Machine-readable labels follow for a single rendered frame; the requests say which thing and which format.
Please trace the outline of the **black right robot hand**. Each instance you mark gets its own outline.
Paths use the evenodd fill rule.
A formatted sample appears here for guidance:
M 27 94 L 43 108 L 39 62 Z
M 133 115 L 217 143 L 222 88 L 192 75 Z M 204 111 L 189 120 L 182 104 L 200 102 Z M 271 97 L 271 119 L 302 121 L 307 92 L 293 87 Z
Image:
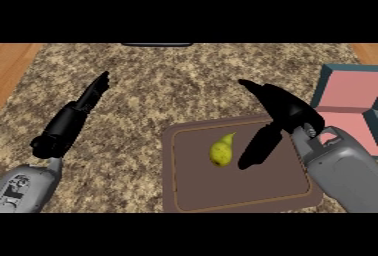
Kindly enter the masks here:
M 238 83 L 257 97 L 272 118 L 272 122 L 257 131 L 240 157 L 238 167 L 245 170 L 268 159 L 281 143 L 282 130 L 293 134 L 296 128 L 302 127 L 309 137 L 315 138 L 325 128 L 325 120 L 313 107 L 281 87 L 260 85 L 245 79 L 240 79 Z

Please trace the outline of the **dark grey flat object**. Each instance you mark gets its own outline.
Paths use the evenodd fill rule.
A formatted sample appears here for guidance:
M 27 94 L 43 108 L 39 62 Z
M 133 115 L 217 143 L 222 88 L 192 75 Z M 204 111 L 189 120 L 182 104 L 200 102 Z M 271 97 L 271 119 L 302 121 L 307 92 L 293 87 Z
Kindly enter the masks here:
M 189 47 L 194 43 L 121 43 L 130 47 Z

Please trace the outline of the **teal box with pink inside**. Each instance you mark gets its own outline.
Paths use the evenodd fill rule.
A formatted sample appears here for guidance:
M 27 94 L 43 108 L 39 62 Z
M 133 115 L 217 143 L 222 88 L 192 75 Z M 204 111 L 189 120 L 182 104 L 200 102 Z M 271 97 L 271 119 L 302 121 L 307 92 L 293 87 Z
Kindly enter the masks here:
M 378 159 L 378 65 L 324 64 L 310 106 Z

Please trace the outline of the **brown tray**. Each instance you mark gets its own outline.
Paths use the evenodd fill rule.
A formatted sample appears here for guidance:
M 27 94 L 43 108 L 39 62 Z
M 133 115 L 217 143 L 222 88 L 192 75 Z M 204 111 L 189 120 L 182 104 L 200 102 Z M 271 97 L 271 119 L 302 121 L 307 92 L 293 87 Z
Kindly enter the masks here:
M 321 204 L 324 193 L 306 173 L 285 136 L 265 163 L 242 170 L 238 163 L 210 161 L 213 143 L 232 133 L 240 157 L 266 115 L 176 124 L 163 133 L 163 209 L 167 212 L 282 212 Z

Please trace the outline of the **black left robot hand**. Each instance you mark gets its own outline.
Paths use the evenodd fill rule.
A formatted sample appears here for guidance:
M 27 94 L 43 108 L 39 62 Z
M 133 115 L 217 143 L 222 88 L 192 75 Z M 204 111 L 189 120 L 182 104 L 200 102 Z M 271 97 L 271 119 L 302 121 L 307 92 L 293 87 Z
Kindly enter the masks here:
M 80 98 L 71 101 L 51 120 L 45 131 L 31 141 L 37 158 L 61 158 L 82 132 L 87 116 L 110 89 L 110 72 L 105 71 L 86 88 Z

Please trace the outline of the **yellow-green pear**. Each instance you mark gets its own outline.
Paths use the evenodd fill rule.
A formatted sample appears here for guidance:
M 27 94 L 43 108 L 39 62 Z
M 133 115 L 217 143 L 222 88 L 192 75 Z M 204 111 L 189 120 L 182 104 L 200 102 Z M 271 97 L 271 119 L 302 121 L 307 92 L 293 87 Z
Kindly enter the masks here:
M 217 167 L 225 167 L 232 162 L 234 137 L 235 133 L 226 134 L 210 147 L 210 160 Z

